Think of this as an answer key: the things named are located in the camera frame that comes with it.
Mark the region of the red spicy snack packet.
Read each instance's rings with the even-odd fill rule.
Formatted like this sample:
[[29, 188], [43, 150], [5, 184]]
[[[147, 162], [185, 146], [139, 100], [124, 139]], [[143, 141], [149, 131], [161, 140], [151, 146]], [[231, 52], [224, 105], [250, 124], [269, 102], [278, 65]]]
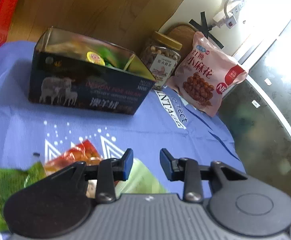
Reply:
[[94, 145], [86, 139], [60, 156], [48, 161], [44, 165], [44, 170], [46, 175], [49, 176], [77, 161], [84, 161], [86, 165], [98, 165], [102, 161], [102, 158]]

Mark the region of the dark green snack packet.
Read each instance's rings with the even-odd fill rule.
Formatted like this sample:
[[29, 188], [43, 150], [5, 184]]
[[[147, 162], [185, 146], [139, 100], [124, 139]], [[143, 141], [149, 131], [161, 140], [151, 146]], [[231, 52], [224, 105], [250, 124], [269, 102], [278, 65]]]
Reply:
[[7, 199], [45, 177], [46, 173], [40, 162], [36, 162], [27, 170], [0, 168], [0, 232], [8, 230], [3, 217], [3, 208]]

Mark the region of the yellow round jelly cup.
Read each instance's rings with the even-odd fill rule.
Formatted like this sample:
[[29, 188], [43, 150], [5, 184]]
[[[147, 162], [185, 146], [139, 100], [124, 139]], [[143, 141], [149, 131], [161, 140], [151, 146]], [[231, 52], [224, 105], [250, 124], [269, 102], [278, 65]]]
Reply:
[[100, 66], [105, 66], [104, 59], [94, 51], [88, 51], [86, 53], [86, 58], [90, 63], [97, 64]]

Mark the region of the pink fried-twist snack bag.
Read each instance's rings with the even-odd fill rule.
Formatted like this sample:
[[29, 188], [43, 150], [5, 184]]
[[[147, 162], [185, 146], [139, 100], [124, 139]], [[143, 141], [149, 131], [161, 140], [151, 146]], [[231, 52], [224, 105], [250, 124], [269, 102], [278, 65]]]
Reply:
[[226, 90], [246, 79], [238, 61], [214, 46], [197, 31], [193, 49], [177, 67], [167, 85], [196, 109], [213, 117]]

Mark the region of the blue printed tablecloth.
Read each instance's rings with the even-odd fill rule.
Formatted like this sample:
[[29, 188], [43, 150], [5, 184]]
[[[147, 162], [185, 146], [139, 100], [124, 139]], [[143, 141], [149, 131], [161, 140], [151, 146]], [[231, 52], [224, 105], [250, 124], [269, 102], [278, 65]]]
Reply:
[[182, 193], [161, 168], [166, 148], [176, 158], [208, 165], [222, 161], [238, 170], [242, 162], [224, 123], [186, 103], [171, 89], [150, 92], [134, 115], [33, 104], [28, 101], [34, 43], [0, 48], [0, 167], [27, 169], [49, 161], [88, 139], [103, 157], [120, 157], [127, 148], [169, 192]]

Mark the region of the black sheep-print tin box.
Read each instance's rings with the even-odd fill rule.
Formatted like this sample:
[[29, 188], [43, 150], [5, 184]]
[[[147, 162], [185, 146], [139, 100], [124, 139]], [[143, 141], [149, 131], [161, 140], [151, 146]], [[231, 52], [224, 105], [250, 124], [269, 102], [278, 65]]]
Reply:
[[[126, 70], [90, 63], [98, 46], [133, 59]], [[33, 103], [133, 115], [156, 83], [131, 50], [50, 27], [34, 47], [28, 99]]]

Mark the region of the nut jar with gold lid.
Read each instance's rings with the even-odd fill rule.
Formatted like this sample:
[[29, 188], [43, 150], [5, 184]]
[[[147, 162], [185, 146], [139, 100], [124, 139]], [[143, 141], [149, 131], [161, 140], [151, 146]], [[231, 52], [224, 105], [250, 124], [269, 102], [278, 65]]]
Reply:
[[156, 79], [154, 89], [161, 90], [181, 59], [182, 44], [154, 31], [143, 47], [140, 59]]

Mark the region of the round wooden board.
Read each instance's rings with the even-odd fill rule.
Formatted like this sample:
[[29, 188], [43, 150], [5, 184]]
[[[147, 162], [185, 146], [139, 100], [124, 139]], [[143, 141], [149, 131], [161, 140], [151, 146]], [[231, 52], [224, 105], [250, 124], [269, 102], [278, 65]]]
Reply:
[[185, 45], [192, 45], [193, 36], [197, 32], [193, 26], [189, 24], [175, 24], [170, 27], [165, 34], [172, 39], [182, 43], [183, 46]]

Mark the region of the white power strip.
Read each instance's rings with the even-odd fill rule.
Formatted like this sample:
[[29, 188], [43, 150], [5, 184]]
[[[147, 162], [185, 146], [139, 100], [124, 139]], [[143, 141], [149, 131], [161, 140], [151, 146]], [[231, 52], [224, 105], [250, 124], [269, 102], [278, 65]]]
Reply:
[[237, 17], [244, 6], [244, 0], [225, 0], [223, 9], [212, 19], [212, 26], [221, 28], [223, 25], [232, 29], [237, 24]]

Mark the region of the wooden panel backdrop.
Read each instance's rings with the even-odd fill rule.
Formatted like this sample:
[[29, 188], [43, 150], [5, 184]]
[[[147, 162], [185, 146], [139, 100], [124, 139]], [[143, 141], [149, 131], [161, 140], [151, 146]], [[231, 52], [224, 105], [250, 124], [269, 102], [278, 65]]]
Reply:
[[18, 0], [9, 41], [37, 41], [58, 27], [139, 52], [184, 0]]

